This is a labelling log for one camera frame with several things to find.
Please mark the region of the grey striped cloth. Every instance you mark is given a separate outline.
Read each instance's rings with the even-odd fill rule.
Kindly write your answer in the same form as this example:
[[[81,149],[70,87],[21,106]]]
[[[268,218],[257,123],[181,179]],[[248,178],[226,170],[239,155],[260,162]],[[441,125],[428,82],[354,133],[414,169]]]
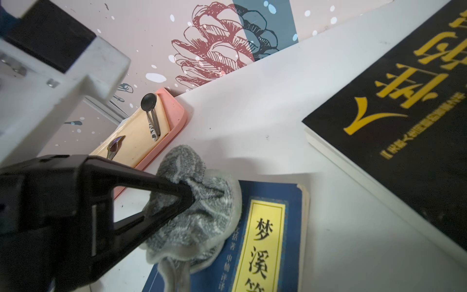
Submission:
[[[232,175],[207,169],[193,148],[181,145],[167,153],[157,176],[188,185],[190,208],[150,236],[141,248],[158,267],[166,292],[189,292],[190,276],[211,266],[242,215],[242,190]]]

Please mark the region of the blue book yellow label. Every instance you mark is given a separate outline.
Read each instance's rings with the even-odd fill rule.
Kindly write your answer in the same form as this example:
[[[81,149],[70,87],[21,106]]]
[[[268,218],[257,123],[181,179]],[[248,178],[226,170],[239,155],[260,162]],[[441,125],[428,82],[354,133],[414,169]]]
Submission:
[[[241,181],[242,215],[220,254],[191,274],[190,292],[297,292],[310,209],[304,186]],[[165,292],[157,265],[146,292]]]

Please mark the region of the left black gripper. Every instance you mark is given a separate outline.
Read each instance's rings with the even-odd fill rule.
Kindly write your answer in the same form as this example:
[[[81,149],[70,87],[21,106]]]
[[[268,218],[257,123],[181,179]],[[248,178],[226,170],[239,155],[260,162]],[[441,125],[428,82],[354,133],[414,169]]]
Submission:
[[[173,196],[114,221],[114,189]],[[1,169],[1,290],[90,285],[194,203],[191,188],[98,156],[43,156]]]

